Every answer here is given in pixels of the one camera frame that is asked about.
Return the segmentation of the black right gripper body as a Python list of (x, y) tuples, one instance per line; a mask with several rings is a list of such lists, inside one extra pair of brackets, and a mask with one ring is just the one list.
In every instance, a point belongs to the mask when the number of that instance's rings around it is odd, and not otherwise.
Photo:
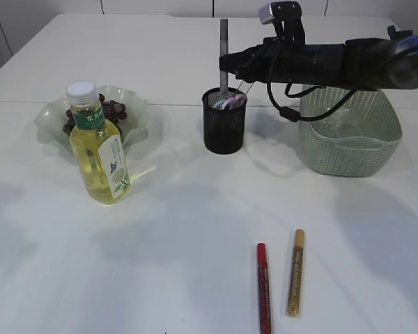
[(247, 83), (305, 84), (307, 46), (265, 38), (261, 44), (235, 53), (235, 78)]

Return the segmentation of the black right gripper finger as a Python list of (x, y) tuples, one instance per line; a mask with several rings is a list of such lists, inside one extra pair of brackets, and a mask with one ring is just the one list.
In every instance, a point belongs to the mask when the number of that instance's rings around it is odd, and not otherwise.
[(246, 63), (246, 55), (243, 52), (226, 54), (219, 57), (219, 70), (221, 72), (237, 74)]

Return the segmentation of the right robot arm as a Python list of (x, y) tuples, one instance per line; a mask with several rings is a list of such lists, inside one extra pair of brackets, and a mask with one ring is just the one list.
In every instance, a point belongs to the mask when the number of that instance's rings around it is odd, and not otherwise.
[(261, 45), (221, 56), (219, 68), (248, 83), (414, 90), (418, 89), (418, 35), (324, 45), (265, 38)]

